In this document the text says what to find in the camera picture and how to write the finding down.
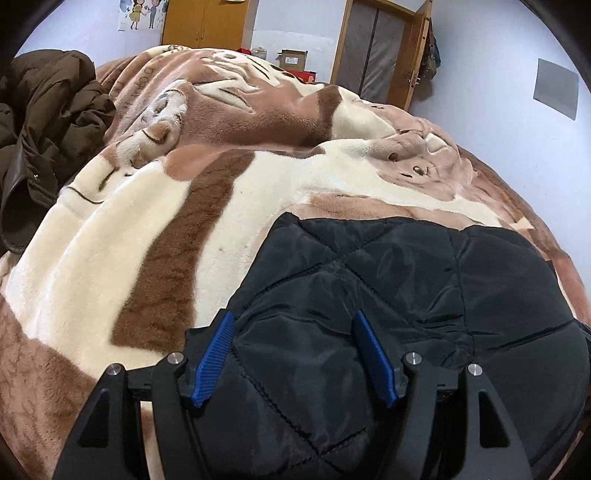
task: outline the cabinet door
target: cabinet door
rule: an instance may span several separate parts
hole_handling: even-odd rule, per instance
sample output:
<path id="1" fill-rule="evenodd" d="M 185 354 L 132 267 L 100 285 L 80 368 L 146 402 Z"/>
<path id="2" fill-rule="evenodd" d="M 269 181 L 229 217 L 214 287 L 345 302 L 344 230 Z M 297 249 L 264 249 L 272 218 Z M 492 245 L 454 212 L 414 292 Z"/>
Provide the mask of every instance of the cabinet door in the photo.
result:
<path id="1" fill-rule="evenodd" d="M 243 2 L 208 0 L 199 46 L 239 49 L 242 46 L 248 4 L 249 0 Z"/>
<path id="2" fill-rule="evenodd" d="M 162 43 L 198 48 L 207 0 L 169 0 Z"/>
<path id="3" fill-rule="evenodd" d="M 406 111 L 418 83 L 418 70 L 427 41 L 432 6 L 433 0 L 423 3 L 413 18 L 406 22 L 402 33 L 400 52 L 388 92 L 388 103 Z"/>

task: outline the black jacket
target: black jacket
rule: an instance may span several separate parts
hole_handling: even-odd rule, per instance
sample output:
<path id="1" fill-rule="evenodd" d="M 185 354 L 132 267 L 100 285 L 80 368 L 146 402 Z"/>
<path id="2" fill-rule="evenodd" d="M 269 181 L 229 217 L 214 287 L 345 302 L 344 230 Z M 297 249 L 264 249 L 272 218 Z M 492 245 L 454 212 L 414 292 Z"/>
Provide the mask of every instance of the black jacket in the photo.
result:
<path id="1" fill-rule="evenodd" d="M 434 365 L 481 365 L 535 477 L 564 455 L 586 399 L 584 335 L 552 269 L 513 231 L 286 213 L 228 309 L 233 344 L 194 420 L 213 478 L 374 477 L 402 413 L 368 380 L 359 309 Z M 436 419 L 435 442 L 459 428 L 444 404 Z"/>

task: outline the bear ear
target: bear ear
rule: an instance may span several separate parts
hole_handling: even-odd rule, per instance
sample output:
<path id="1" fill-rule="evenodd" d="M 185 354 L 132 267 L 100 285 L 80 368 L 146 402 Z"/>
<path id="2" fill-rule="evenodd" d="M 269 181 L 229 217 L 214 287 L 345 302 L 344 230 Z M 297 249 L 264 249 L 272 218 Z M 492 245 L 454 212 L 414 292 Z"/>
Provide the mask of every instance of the bear ear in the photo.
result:
<path id="1" fill-rule="evenodd" d="M 167 121 L 156 122 L 149 127 L 144 128 L 146 136 L 158 145 L 162 145 L 166 142 L 170 131 L 171 125 Z"/>

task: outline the bed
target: bed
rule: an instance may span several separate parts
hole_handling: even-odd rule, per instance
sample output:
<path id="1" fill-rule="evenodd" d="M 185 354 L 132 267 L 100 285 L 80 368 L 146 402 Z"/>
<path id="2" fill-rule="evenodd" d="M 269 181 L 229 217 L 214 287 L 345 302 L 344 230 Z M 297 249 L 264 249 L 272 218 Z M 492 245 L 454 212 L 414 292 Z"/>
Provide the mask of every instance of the bed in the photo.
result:
<path id="1" fill-rule="evenodd" d="M 441 128 L 241 53 L 154 47 L 97 70 L 117 114 L 22 256 L 0 260 L 0 433 L 51 478 L 95 381 L 181 349 L 240 283 L 273 221 L 405 216 L 512 229 L 591 309 L 569 256 Z M 159 466 L 149 410 L 148 464 Z"/>

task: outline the dark brown coat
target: dark brown coat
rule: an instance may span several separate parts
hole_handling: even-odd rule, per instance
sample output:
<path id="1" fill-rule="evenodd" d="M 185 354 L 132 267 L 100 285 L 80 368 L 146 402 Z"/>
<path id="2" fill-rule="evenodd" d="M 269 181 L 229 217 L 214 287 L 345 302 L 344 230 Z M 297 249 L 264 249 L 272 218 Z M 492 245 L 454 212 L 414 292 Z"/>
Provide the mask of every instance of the dark brown coat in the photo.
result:
<path id="1" fill-rule="evenodd" d="M 0 79 L 0 239 L 22 253 L 60 188 L 103 146 L 115 106 L 78 52 L 37 50 Z"/>

